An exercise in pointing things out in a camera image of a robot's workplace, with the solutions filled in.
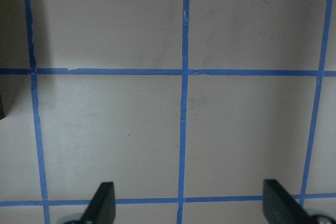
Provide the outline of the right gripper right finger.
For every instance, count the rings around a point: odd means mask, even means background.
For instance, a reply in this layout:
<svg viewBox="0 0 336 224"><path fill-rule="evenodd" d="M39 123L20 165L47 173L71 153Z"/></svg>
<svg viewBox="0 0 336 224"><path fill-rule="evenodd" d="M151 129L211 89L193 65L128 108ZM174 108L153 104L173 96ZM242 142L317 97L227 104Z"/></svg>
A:
<svg viewBox="0 0 336 224"><path fill-rule="evenodd" d="M262 191L263 214L270 224L335 223L322 214L308 214L275 179L264 179Z"/></svg>

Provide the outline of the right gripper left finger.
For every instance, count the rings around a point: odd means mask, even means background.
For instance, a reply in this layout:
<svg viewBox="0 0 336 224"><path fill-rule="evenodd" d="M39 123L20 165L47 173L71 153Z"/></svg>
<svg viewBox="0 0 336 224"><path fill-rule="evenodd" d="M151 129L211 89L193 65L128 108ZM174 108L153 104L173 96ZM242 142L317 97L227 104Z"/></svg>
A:
<svg viewBox="0 0 336 224"><path fill-rule="evenodd" d="M88 207L79 219L62 223L113 224L116 218L116 199L113 182L102 182Z"/></svg>

